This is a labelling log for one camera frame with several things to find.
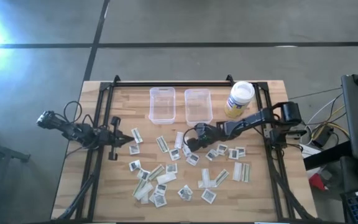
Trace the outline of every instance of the black cable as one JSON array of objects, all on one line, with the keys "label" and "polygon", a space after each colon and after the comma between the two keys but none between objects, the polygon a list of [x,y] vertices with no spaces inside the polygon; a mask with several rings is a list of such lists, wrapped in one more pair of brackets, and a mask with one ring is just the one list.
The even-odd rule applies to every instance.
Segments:
[{"label": "black cable", "polygon": [[[77,119],[74,118],[74,120],[70,122],[70,121],[68,120],[68,118],[67,118],[66,110],[67,110],[67,106],[70,105],[70,104],[72,104],[72,103],[76,103],[76,104],[80,107],[80,114],[78,115]],[[78,121],[79,118],[81,117],[81,115],[82,115],[82,106],[81,106],[81,103],[79,103],[78,101],[73,100],[73,101],[68,102],[68,103],[65,105],[64,109],[63,109],[63,117],[64,117],[65,120],[66,120],[68,123],[70,123],[70,124],[73,124],[73,123],[75,123],[76,121]]]},{"label": "black cable", "polygon": [[[281,151],[281,158],[284,158],[284,155],[285,155],[285,152],[284,152],[284,150],[282,149],[282,148],[280,148],[280,151]],[[274,160],[278,160],[278,158],[274,158],[273,157],[273,154],[270,154],[270,157],[272,158],[272,159],[274,159]]]},{"label": "black cable", "polygon": [[273,114],[273,115],[277,118],[277,120],[281,119],[281,117],[278,114]]},{"label": "black cable", "polygon": [[256,131],[256,132],[258,132],[262,137],[265,137],[258,129],[256,129],[255,127],[254,127],[254,130]]},{"label": "black cable", "polygon": [[78,149],[75,149],[74,151],[71,151],[71,152],[67,153],[65,159],[66,159],[69,155],[73,154],[74,152],[76,152],[76,151],[78,151],[78,150],[80,150],[80,149],[84,149],[84,148],[85,148],[85,147],[81,146],[81,147],[79,147]]},{"label": "black cable", "polygon": [[342,115],[340,115],[339,117],[337,117],[337,118],[333,119],[333,120],[332,120],[332,121],[330,121],[330,122],[334,122],[334,121],[338,120],[339,118],[342,118],[343,116],[345,116],[345,114],[346,114],[346,112],[345,112],[345,113],[343,113]]},{"label": "black cable", "polygon": [[342,96],[342,94],[343,94],[343,93],[341,93],[341,94],[339,94],[337,97],[335,97],[335,99],[334,99],[334,101],[333,101],[333,103],[332,103],[332,105],[331,105],[331,112],[329,113],[328,119],[326,119],[325,121],[322,121],[322,122],[310,123],[310,124],[308,124],[308,125],[317,125],[317,124],[323,124],[323,123],[325,123],[325,122],[328,122],[328,121],[331,119],[331,117],[333,116],[333,109],[334,109],[335,101],[336,101],[340,96]]},{"label": "black cable", "polygon": [[[337,123],[334,123],[332,121],[328,122],[328,124],[335,124],[335,125],[338,125]],[[350,136],[347,135],[347,133],[339,128],[336,128],[338,130],[340,130],[349,140],[350,140]]]},{"label": "black cable", "polygon": [[84,124],[86,118],[89,118],[89,120],[91,120],[91,124],[92,124],[92,127],[93,127],[93,126],[94,126],[93,120],[92,120],[92,118],[91,118],[91,115],[89,115],[89,114],[86,114],[86,115],[84,116],[84,118],[82,119],[82,124]]},{"label": "black cable", "polygon": [[331,119],[331,117],[333,116],[333,110],[334,110],[335,101],[342,95],[343,95],[343,93],[341,93],[341,94],[339,94],[339,96],[335,97],[335,100],[333,101],[333,104],[331,105],[331,111],[329,112],[329,117],[328,117],[328,119],[326,121],[329,121]]},{"label": "black cable", "polygon": [[187,132],[189,132],[189,131],[191,131],[191,130],[196,130],[197,128],[189,128],[189,129],[187,129],[187,131],[185,131],[185,133],[183,134],[183,143],[186,145],[186,146],[188,146],[187,145],[187,142],[186,142],[186,140],[185,140],[185,137],[186,137],[186,134],[187,134]]},{"label": "black cable", "polygon": [[335,143],[335,146],[337,146],[339,144],[339,136],[338,134],[336,134],[335,132],[333,132],[333,135],[336,136],[336,143]]}]

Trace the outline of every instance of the yellow label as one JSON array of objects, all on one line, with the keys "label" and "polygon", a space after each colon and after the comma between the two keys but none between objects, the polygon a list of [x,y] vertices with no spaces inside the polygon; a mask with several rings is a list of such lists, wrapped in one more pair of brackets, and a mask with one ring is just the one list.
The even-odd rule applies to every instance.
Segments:
[{"label": "yellow label", "polygon": [[226,105],[224,105],[224,112],[230,118],[236,118],[240,116],[244,110],[245,106],[237,108],[236,106],[230,106],[228,102],[226,102]]}]

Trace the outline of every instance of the concrete floor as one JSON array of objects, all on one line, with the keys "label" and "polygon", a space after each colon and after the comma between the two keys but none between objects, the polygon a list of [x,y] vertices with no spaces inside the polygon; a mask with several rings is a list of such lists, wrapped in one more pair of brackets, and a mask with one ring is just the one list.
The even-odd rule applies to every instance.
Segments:
[{"label": "concrete floor", "polygon": [[[0,44],[92,43],[102,4],[0,0]],[[237,41],[358,41],[358,0],[112,0],[101,37],[101,42]],[[0,193],[0,223],[49,219],[67,141],[35,121],[42,111],[61,111],[78,99],[89,54],[90,49],[0,49],[0,145],[31,154],[28,164],[11,163]],[[339,87],[340,76],[353,73],[358,47],[99,49],[91,80],[114,75],[222,80],[231,74],[236,80],[284,80],[291,98]],[[309,120],[340,92],[294,101]],[[346,119],[339,124],[346,127]],[[321,194],[315,200],[321,218],[342,219],[341,209],[327,209],[337,201]]]}]

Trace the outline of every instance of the red object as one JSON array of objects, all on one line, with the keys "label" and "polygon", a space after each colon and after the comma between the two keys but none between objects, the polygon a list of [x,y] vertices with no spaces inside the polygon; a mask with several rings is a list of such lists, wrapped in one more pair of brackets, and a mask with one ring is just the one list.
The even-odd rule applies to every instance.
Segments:
[{"label": "red object", "polygon": [[319,174],[314,174],[309,178],[309,183],[313,187],[317,187],[318,189],[325,191],[326,188],[324,187],[323,181]]}]

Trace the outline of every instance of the small paper tag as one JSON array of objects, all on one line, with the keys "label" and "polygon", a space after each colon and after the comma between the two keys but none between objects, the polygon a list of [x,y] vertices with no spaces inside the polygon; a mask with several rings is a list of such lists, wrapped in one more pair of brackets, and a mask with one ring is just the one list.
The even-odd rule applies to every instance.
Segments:
[{"label": "small paper tag", "polygon": [[137,173],[137,178],[138,179],[144,179],[147,180],[147,177],[149,176],[150,172],[147,170],[143,170],[142,168],[140,168],[140,171]]},{"label": "small paper tag", "polygon": [[246,156],[246,148],[245,147],[236,147],[236,150],[239,151],[239,158]]},{"label": "small paper tag", "polygon": [[225,169],[222,170],[222,172],[215,178],[216,186],[219,186],[226,177],[228,177],[229,172]]},{"label": "small paper tag", "polygon": [[186,144],[183,144],[183,154],[185,155],[185,157],[189,157],[191,155],[191,151],[189,149],[189,146],[187,146]]},{"label": "small paper tag", "polygon": [[177,132],[177,138],[175,140],[174,149],[181,149],[181,145],[183,144],[183,133]]},{"label": "small paper tag", "polygon": [[239,159],[239,151],[235,149],[229,149],[229,159]]},{"label": "small paper tag", "polygon": [[233,180],[235,180],[235,181],[241,180],[241,171],[242,171],[242,164],[240,162],[235,162],[234,163]]},{"label": "small paper tag", "polygon": [[169,151],[169,156],[171,157],[172,161],[180,159],[179,149],[173,149]]},{"label": "small paper tag", "polygon": [[178,173],[178,164],[167,164],[165,165],[165,172],[173,172],[174,174]]},{"label": "small paper tag", "polygon": [[167,204],[167,199],[164,195],[154,194],[154,204],[155,207],[159,208]]},{"label": "small paper tag", "polygon": [[162,152],[166,153],[169,151],[169,147],[167,145],[167,142],[165,142],[163,136],[158,137],[156,140],[157,140],[157,144]]},{"label": "small paper tag", "polygon": [[134,138],[135,138],[135,142],[136,142],[136,143],[141,143],[141,142],[143,142],[143,139],[142,139],[142,137],[140,136],[139,131],[137,130],[137,128],[132,129],[131,132],[132,132],[132,135],[133,135]]},{"label": "small paper tag", "polygon": [[154,180],[162,171],[164,171],[164,167],[160,164],[149,174],[148,179]]},{"label": "small paper tag", "polygon": [[195,166],[197,165],[197,162],[199,161],[200,157],[194,153],[192,153],[189,157],[187,157],[186,162],[189,164]]},{"label": "small paper tag", "polygon": [[158,184],[155,187],[154,193],[159,194],[159,195],[165,195],[166,190],[167,190],[167,185],[166,184]]},{"label": "small paper tag", "polygon": [[149,203],[149,194],[145,194],[145,195],[140,199],[140,203],[141,203],[142,205]]},{"label": "small paper tag", "polygon": [[139,160],[136,160],[134,162],[130,162],[129,163],[129,170],[132,172],[136,169],[140,169],[141,166],[140,166],[140,161]]},{"label": "small paper tag", "polygon": [[215,157],[217,157],[219,154],[215,151],[215,149],[209,150],[209,152],[205,155],[207,159],[212,161]]},{"label": "small paper tag", "polygon": [[165,184],[168,183],[169,181],[175,180],[176,178],[177,177],[173,172],[169,172],[167,174],[157,177],[157,182],[158,184]]},{"label": "small paper tag", "polygon": [[135,155],[135,154],[139,154],[140,153],[140,149],[139,146],[129,146],[129,154],[130,155]]},{"label": "small paper tag", "polygon": [[201,198],[212,204],[216,198],[216,193],[210,191],[210,189],[205,189]]},{"label": "small paper tag", "polygon": [[249,182],[249,164],[242,164],[242,181]]},{"label": "small paper tag", "polygon": [[220,144],[220,145],[218,145],[218,148],[216,149],[216,152],[219,155],[224,156],[224,153],[226,152],[226,150],[227,150],[227,146],[223,145],[223,144]]}]

